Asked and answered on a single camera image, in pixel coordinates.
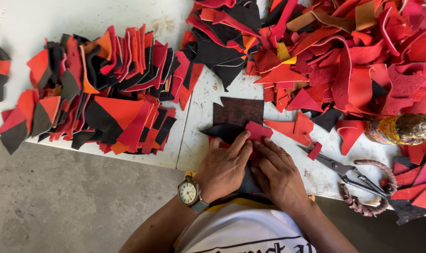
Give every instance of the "white t-shirt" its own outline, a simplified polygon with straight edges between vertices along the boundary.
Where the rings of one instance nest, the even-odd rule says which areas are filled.
[[[289,215],[244,198],[204,211],[176,244],[175,253],[316,252]]]

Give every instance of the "man's right hand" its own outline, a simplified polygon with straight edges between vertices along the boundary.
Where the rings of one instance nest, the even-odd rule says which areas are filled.
[[[276,206],[292,218],[306,215],[315,202],[308,197],[293,159],[269,138],[264,141],[265,145],[257,141],[253,143],[263,158],[253,160],[251,167],[261,189]]]

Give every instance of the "person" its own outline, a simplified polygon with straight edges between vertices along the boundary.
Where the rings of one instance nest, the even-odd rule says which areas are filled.
[[[268,138],[252,143],[249,136],[242,132],[228,149],[212,139],[192,180],[137,228],[120,253],[357,252],[308,197],[291,156]],[[240,187],[253,148],[262,158],[251,161],[251,171],[268,199],[227,198]],[[210,204],[203,212],[186,204],[196,191],[199,203]]]

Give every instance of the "watch face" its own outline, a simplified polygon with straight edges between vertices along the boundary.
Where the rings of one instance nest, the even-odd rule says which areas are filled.
[[[190,182],[186,182],[179,188],[179,198],[184,204],[192,203],[196,198],[196,187]]]

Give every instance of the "hand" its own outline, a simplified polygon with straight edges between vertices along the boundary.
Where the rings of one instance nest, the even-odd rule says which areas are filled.
[[[224,143],[219,137],[210,141],[209,152],[193,177],[204,202],[211,203],[239,188],[252,153],[252,142],[246,141],[249,136],[249,131],[243,131],[228,149],[219,147]]]
[[[265,195],[292,218],[306,215],[315,204],[306,194],[299,170],[291,156],[269,138],[253,143],[264,158],[252,161],[251,171]]]

